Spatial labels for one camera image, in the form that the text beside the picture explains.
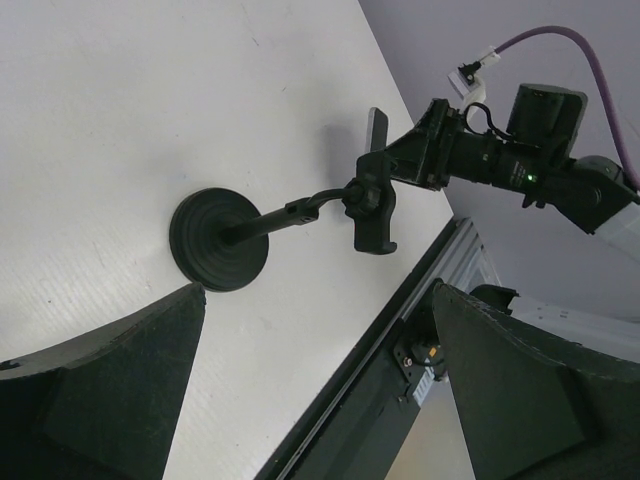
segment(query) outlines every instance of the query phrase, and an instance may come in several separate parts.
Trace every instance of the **robotic arm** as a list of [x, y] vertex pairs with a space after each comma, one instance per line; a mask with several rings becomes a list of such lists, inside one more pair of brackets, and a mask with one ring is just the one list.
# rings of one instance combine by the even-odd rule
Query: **robotic arm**
[[640, 204], [622, 169], [599, 156], [571, 158], [586, 107], [586, 95], [544, 85], [521, 85], [506, 132], [491, 121], [472, 131], [469, 108], [433, 100], [415, 127], [384, 148], [391, 178], [440, 190], [450, 177], [493, 185], [524, 195], [523, 207], [555, 206], [586, 233], [594, 233], [631, 203]]

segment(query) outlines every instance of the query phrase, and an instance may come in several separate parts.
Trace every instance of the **white tabletop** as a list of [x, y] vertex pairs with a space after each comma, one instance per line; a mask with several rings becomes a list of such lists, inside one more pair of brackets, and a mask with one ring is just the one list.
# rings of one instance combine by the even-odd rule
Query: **white tabletop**
[[[174, 209], [203, 187], [263, 212], [341, 187], [367, 113], [411, 126], [356, 0], [0, 2], [0, 359], [187, 283]], [[248, 288], [208, 294], [167, 479], [251, 479], [451, 217], [396, 184], [396, 253], [340, 204], [271, 236]]]

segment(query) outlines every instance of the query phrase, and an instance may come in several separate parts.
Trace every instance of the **suction cup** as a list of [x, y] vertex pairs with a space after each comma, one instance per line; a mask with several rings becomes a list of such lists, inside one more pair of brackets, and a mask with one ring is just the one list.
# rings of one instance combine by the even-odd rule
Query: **suction cup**
[[171, 252], [182, 273], [214, 292], [249, 285], [267, 261], [268, 236], [228, 245], [219, 232], [259, 216], [249, 200], [224, 188], [187, 197], [173, 214], [169, 231]]

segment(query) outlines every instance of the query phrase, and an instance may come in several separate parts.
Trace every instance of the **black rod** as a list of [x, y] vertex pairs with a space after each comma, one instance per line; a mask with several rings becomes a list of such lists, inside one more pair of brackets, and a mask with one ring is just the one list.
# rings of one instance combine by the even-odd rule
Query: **black rod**
[[261, 215], [247, 222], [225, 228], [219, 235], [227, 245], [237, 245], [250, 238], [267, 235], [293, 225], [305, 225], [318, 219], [319, 209], [330, 200], [340, 200], [354, 195], [358, 188], [336, 188], [317, 193], [285, 205], [284, 208]]

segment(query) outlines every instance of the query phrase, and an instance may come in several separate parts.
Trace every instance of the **purple cable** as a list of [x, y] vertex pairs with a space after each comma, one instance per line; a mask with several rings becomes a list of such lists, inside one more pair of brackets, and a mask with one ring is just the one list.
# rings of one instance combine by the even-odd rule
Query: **purple cable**
[[591, 71], [593, 72], [593, 76], [596, 79], [596, 85], [598, 86], [598, 90], [600, 91], [600, 96], [602, 97], [602, 103], [604, 104], [604, 111], [607, 115], [607, 121], [609, 122], [609, 128], [611, 129], [611, 135], [613, 136], [613, 143], [616, 146], [616, 150], [618, 151], [618, 156], [620, 157], [620, 163], [622, 163], [622, 168], [626, 173], [627, 177], [636, 188], [636, 190], [640, 191], [640, 176], [634, 170], [633, 165], [631, 164], [631, 160], [629, 159], [629, 152], [627, 152], [627, 147], [624, 144], [624, 139], [622, 138], [622, 133], [620, 132], [620, 123], [618, 122], [618, 116], [616, 115], [616, 111], [613, 105], [613, 99], [611, 98], [611, 92], [609, 91], [609, 86], [607, 85], [607, 79], [604, 76], [604, 71], [602, 70], [602, 65], [600, 65], [600, 61], [596, 56], [596, 52], [593, 51], [587, 39], [580, 35], [575, 30], [571, 30], [567, 27], [560, 27], [557, 25], [548, 25], [545, 27], [538, 27], [528, 30], [526, 32], [521, 33], [520, 35], [513, 37], [511, 40], [503, 43], [498, 48], [496, 48], [496, 53], [500, 54], [504, 52], [507, 48], [512, 47], [516, 43], [520, 43], [522, 40], [526, 40], [527, 38], [535, 37], [537, 35], [543, 35], [545, 33], [555, 33], [557, 35], [562, 35], [573, 40], [576, 45], [580, 47], [582, 53], [587, 57], [587, 61], [589, 62], [589, 66], [591, 67]]

